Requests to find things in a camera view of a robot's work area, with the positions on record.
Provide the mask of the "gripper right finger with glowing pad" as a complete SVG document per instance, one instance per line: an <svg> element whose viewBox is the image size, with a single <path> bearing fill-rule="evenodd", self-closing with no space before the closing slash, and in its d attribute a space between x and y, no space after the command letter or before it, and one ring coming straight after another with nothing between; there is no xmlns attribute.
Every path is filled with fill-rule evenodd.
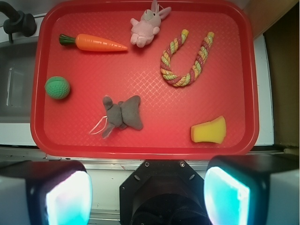
<svg viewBox="0 0 300 225"><path fill-rule="evenodd" d="M296 155L215 156L204 178L214 225L298 225L300 161Z"/></svg>

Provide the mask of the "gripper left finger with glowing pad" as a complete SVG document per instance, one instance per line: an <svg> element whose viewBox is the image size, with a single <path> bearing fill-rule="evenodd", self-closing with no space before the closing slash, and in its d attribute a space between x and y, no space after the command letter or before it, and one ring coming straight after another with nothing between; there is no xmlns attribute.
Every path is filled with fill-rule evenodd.
<svg viewBox="0 0 300 225"><path fill-rule="evenodd" d="M2 161L2 225L86 225L92 182L79 161Z"/></svg>

